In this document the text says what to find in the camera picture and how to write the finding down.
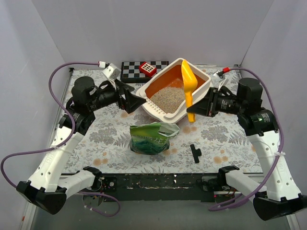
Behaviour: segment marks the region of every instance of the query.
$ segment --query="floral tablecloth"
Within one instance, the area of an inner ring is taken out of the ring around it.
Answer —
[[[217,68],[198,67],[211,76],[214,86],[218,85],[220,79],[213,77]],[[75,80],[81,76],[92,77],[96,85],[105,81],[101,70],[74,70],[66,101],[71,97]],[[236,93],[237,74],[233,71],[226,77],[229,78],[227,87]],[[142,86],[131,85],[135,87],[134,92]],[[96,120],[66,164],[65,172],[74,173],[93,166],[103,173],[216,173],[219,168],[232,164],[244,172],[262,172],[255,150],[235,115],[219,113],[214,118],[196,115],[194,124],[184,117],[177,123],[181,131],[171,140],[170,149],[154,156],[129,149],[129,127],[157,121],[143,108],[127,114],[112,104],[96,111],[95,116]],[[198,164],[194,163],[190,144],[201,149]]]

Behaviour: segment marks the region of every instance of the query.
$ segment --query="yellow spoon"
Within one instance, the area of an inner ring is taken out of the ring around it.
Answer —
[[[186,96],[186,105],[187,108],[189,108],[193,105],[192,93],[197,88],[198,82],[186,60],[182,61],[181,73],[183,79],[184,94]],[[195,122],[195,114],[188,113],[188,119],[190,122]]]

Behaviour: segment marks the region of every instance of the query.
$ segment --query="gray floor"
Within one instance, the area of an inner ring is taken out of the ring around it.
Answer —
[[[286,217],[262,221],[252,203],[221,212],[209,212],[212,203],[199,201],[126,201],[112,218],[84,208],[82,196],[69,198],[56,215],[37,208],[32,230],[288,230]],[[114,211],[115,203],[99,206]]]

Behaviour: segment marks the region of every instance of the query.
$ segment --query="checkerboard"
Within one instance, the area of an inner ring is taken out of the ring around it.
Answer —
[[[139,71],[139,66],[147,62],[157,68],[157,73],[168,66],[168,61],[125,61],[121,63],[120,80],[124,83],[146,83],[151,78]]]

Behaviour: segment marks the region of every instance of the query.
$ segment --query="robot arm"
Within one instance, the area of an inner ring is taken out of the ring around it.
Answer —
[[[93,167],[85,167],[64,180],[59,178],[74,148],[94,122],[94,111],[117,103],[119,108],[132,113],[146,102],[145,99],[131,94],[133,87],[116,80],[119,73],[120,70],[110,64],[103,70],[107,81],[102,82],[99,87],[95,86],[94,80],[90,77],[81,77],[75,81],[71,90],[72,98],[66,104],[66,109],[76,124],[74,134],[66,144],[57,147],[71,133],[72,122],[68,115],[64,114],[51,144],[55,149],[45,155],[26,182],[20,181],[16,187],[30,203],[56,214],[71,195],[88,187],[93,191],[99,189],[102,173]]]
[[[257,214],[263,220],[293,214],[307,207],[307,196],[296,186],[284,154],[278,153],[279,127],[274,114],[261,107],[262,86],[252,78],[239,81],[237,94],[225,86],[210,88],[207,95],[187,109],[187,112],[204,116],[215,116],[218,112],[235,114],[246,136],[254,146],[263,174],[267,175],[275,157],[279,159],[275,169],[262,187],[250,200]],[[247,196],[259,184],[244,175],[236,166],[219,169],[218,180],[221,186],[228,185]]]

